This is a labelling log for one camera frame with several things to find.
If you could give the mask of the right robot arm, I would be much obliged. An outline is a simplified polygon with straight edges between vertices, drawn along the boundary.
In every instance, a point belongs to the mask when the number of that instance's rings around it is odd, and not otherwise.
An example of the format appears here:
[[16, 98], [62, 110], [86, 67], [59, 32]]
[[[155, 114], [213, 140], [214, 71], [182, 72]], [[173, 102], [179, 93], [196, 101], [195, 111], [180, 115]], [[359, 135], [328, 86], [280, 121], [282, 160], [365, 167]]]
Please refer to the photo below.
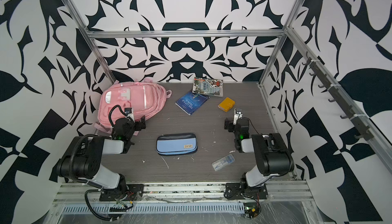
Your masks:
[[234, 134], [235, 149], [240, 153], [253, 153], [256, 165], [243, 174], [242, 189], [259, 188], [275, 177], [284, 176], [294, 170], [294, 160], [279, 133], [249, 133], [250, 120], [225, 119], [224, 129]]

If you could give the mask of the illustrated Chinese story book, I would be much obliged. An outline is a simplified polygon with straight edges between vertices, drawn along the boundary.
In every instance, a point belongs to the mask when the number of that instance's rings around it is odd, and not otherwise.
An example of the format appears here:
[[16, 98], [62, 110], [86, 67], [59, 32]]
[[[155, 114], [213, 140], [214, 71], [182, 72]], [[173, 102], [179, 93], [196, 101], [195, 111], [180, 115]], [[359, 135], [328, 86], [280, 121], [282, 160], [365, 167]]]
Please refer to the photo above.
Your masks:
[[192, 92], [200, 95], [223, 97], [223, 80], [195, 77]]

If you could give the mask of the blue pencil case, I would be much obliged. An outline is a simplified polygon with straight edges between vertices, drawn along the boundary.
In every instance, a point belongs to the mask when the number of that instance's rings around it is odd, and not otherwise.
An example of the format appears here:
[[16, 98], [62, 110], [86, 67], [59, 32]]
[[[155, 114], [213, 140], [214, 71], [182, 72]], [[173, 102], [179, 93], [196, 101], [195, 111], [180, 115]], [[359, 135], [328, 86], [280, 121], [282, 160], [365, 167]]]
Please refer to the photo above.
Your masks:
[[156, 151], [161, 156], [186, 155], [198, 150], [194, 133], [167, 134], [157, 138]]

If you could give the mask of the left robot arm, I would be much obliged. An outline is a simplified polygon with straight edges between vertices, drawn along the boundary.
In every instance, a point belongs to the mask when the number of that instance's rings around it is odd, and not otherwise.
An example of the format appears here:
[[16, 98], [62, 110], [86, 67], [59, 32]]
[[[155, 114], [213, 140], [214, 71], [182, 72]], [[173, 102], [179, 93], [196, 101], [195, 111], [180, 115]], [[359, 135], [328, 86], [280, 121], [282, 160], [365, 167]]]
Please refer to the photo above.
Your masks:
[[56, 165], [57, 175], [100, 190], [126, 193], [125, 177], [103, 166], [102, 156], [126, 154], [134, 144], [131, 141], [134, 133], [145, 128], [145, 116], [137, 121], [125, 117], [115, 122], [110, 137], [95, 134], [74, 137]]

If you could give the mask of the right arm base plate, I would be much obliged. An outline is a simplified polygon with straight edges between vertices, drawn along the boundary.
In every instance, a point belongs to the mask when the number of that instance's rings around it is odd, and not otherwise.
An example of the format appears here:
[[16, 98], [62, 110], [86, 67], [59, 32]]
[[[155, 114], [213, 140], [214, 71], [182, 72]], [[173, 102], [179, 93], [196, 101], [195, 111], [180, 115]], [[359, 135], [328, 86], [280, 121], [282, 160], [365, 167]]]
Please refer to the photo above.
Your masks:
[[268, 198], [268, 191], [265, 186], [250, 188], [241, 183], [226, 183], [224, 198], [229, 200], [266, 200]]

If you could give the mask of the pink student backpack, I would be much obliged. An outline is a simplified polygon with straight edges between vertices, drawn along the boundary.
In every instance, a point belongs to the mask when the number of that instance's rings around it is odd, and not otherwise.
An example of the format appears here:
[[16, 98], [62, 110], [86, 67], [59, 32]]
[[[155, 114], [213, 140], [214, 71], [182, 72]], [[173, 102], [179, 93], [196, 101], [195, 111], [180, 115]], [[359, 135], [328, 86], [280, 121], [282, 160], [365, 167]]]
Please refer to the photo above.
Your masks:
[[103, 92], [98, 109], [98, 122], [94, 127], [110, 134], [112, 127], [109, 122], [109, 112], [116, 105], [119, 105], [123, 111], [131, 108], [136, 121], [139, 121], [142, 116], [148, 120], [163, 109], [172, 93], [171, 90], [166, 90], [165, 87], [151, 81], [123, 83], [117, 81]]

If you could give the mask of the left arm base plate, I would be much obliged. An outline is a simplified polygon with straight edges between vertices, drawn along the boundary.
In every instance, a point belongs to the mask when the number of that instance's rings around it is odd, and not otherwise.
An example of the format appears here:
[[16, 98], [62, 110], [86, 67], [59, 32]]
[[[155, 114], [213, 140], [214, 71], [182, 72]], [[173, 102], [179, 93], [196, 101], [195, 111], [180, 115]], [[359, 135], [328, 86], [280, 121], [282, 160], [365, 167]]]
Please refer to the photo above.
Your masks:
[[99, 200], [101, 202], [113, 202], [116, 199], [121, 201], [134, 201], [143, 196], [144, 184], [127, 184], [124, 191], [119, 188], [104, 189], [101, 192]]

